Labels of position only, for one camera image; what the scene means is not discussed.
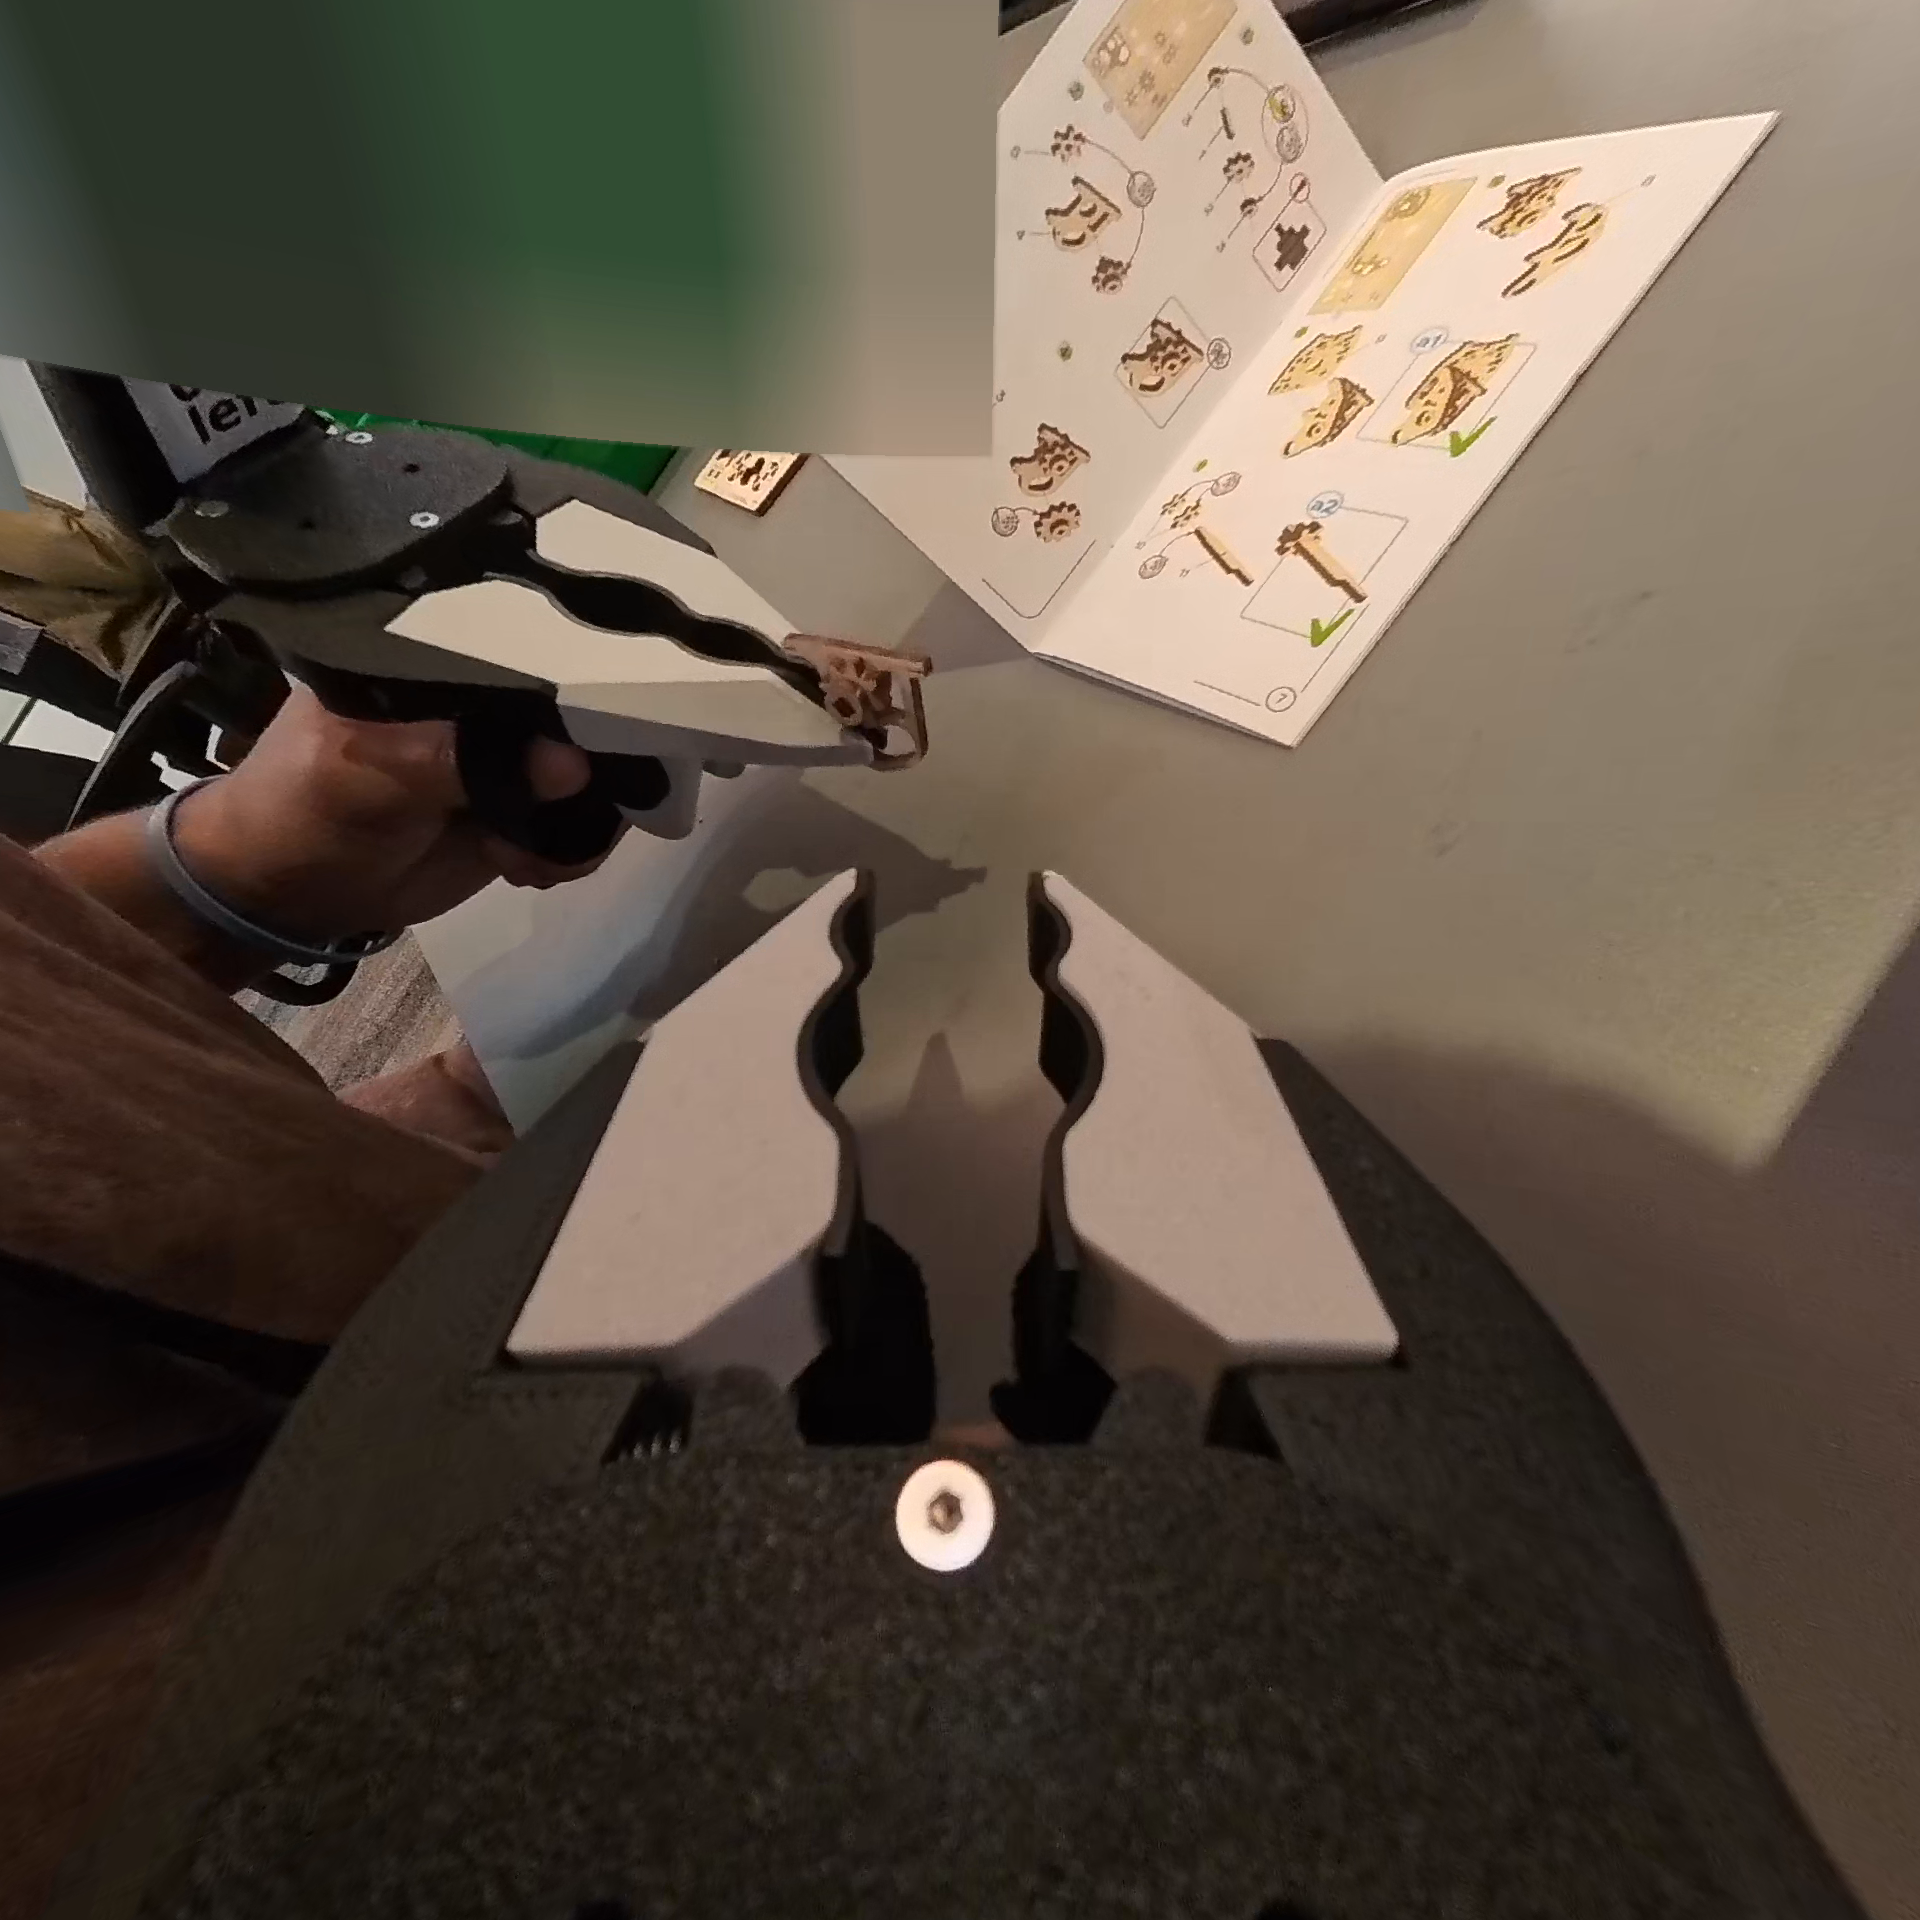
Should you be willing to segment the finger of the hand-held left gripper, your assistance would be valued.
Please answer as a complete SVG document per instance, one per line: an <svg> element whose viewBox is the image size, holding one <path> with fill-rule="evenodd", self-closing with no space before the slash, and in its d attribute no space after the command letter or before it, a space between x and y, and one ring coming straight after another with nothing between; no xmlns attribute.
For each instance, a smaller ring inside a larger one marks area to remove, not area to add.
<svg viewBox="0 0 1920 1920"><path fill-rule="evenodd" d="M866 738L771 664L697 655L660 625L595 625L530 584L431 591L397 611L388 633L549 680L567 736L586 752L875 765Z"/></svg>
<svg viewBox="0 0 1920 1920"><path fill-rule="evenodd" d="M793 634L785 616L699 543L570 497L532 515L525 551L522 579L597 631L670 639L788 682L820 680L785 646Z"/></svg>

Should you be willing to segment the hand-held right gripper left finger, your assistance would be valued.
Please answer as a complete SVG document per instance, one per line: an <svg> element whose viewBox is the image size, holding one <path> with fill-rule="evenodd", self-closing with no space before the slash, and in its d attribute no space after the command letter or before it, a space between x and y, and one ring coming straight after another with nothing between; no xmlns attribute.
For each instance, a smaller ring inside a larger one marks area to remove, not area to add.
<svg viewBox="0 0 1920 1920"><path fill-rule="evenodd" d="M812 1445L916 1445L937 1407L927 1295L866 1214L838 1093L862 1061L874 879L830 874L655 1019L506 1354L754 1368Z"/></svg>

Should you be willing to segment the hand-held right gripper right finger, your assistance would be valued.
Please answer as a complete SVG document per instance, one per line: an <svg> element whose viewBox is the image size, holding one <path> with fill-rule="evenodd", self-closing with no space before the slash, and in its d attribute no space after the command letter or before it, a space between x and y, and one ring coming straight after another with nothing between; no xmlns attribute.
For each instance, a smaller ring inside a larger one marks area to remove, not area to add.
<svg viewBox="0 0 1920 1920"><path fill-rule="evenodd" d="M1029 878L1025 912L1061 1112L999 1425L1081 1445L1138 1376L1211 1413L1259 1368L1396 1362L1401 1331L1255 1029L1059 871Z"/></svg>

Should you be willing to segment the small wooden puzzle assembly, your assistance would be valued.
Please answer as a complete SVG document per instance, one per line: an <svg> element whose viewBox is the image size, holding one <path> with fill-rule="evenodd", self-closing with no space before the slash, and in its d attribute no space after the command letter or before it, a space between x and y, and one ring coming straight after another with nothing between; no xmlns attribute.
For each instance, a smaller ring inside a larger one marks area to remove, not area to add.
<svg viewBox="0 0 1920 1920"><path fill-rule="evenodd" d="M791 633L781 651L819 682L822 705L871 752L871 767L900 771L927 754L925 654L812 633Z"/></svg>

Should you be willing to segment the person's left forearm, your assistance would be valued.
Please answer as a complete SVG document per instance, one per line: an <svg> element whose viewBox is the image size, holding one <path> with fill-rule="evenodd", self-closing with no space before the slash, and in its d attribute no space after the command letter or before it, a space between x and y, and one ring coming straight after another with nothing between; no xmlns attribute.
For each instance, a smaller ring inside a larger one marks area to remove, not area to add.
<svg viewBox="0 0 1920 1920"><path fill-rule="evenodd" d="M156 807L141 807L84 822L47 839L29 858L214 991L235 994L263 976L295 969L295 962L214 927L178 896L159 873L154 813Z"/></svg>

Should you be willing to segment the grey desk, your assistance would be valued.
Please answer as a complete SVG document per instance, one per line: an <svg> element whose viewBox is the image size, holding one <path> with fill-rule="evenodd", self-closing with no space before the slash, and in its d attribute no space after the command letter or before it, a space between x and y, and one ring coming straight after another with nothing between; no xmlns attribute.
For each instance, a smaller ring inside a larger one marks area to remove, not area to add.
<svg viewBox="0 0 1920 1920"><path fill-rule="evenodd" d="M1521 1273L1686 1533L1794 1793L1915 1914L1915 5L1475 5L1323 74L1385 174L1781 120L1297 750L1026 658L810 463L663 485L781 609L935 658L900 778L435 922L519 1119L822 873L874 871L847 1085L990 1437L1055 1102L1055 871L1301 1049Z"/></svg>

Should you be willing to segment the person's left hand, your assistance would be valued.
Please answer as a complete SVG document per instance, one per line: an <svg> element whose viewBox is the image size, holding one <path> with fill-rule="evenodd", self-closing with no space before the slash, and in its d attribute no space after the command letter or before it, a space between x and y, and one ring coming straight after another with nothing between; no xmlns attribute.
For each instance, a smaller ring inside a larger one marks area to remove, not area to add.
<svg viewBox="0 0 1920 1920"><path fill-rule="evenodd" d="M557 864L470 810L451 722L380 723L300 689L227 777L172 827L193 878L261 927L305 943L401 931L493 881L543 891L605 864Z"/></svg>

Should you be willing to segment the wooden puzzle parts sheet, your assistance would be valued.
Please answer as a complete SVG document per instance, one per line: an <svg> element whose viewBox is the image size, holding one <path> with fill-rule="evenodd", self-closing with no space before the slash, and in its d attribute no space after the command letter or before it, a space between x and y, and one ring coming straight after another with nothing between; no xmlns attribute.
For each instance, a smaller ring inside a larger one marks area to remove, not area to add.
<svg viewBox="0 0 1920 1920"><path fill-rule="evenodd" d="M805 453L716 448L692 472L692 488L750 515L764 515L807 463Z"/></svg>

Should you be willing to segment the person's leg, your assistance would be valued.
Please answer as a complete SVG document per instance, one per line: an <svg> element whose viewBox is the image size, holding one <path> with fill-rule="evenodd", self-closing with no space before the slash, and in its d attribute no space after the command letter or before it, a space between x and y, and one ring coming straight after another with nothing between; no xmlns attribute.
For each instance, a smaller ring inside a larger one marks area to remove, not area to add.
<svg viewBox="0 0 1920 1920"><path fill-rule="evenodd" d="M469 1160L493 1160L515 1128L466 1039L345 1088L340 1102Z"/></svg>

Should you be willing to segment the grey wristband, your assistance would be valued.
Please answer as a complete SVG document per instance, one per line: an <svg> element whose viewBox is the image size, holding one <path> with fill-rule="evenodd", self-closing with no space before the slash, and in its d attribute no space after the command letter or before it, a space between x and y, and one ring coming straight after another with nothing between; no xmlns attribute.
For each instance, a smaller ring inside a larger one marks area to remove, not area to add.
<svg viewBox="0 0 1920 1920"><path fill-rule="evenodd" d="M205 927L222 931L227 939L251 949L265 957L274 969L325 969L355 971L377 952L394 949L403 939L403 929L365 929L345 935L333 943L310 943L276 927L269 927L254 917L241 912L233 902L217 896L205 881L185 864L178 845L178 813L202 792L202 787L222 782L222 775L185 784L156 803L145 830L145 845L159 883Z"/></svg>

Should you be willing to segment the person's brown garment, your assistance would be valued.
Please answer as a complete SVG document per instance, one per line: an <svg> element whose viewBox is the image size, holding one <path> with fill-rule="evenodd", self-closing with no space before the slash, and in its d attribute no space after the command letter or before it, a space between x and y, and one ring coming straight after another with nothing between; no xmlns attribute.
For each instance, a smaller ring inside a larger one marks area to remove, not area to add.
<svg viewBox="0 0 1920 1920"><path fill-rule="evenodd" d="M4 1734L134 1714L301 1376L486 1160L4 841Z"/></svg>

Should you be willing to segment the white instruction booklet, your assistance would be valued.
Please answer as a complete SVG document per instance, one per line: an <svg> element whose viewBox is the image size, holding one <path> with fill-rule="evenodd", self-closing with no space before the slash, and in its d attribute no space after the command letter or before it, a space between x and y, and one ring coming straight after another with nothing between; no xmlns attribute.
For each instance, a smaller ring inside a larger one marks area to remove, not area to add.
<svg viewBox="0 0 1920 1920"><path fill-rule="evenodd" d="M1071 5L999 107L993 450L830 463L1030 655L1291 747L1774 122L1381 178L1273 5Z"/></svg>

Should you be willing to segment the black flat device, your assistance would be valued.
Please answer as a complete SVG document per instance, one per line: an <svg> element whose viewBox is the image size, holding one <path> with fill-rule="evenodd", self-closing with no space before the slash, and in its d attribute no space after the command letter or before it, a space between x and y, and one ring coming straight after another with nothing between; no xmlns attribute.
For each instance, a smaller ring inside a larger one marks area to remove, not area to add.
<svg viewBox="0 0 1920 1920"><path fill-rule="evenodd" d="M1287 30L1303 48L1325 45L1365 31L1396 26L1419 13L1452 6L1453 2L1362 2L1362 0L1313 0L1276 2Z"/></svg>

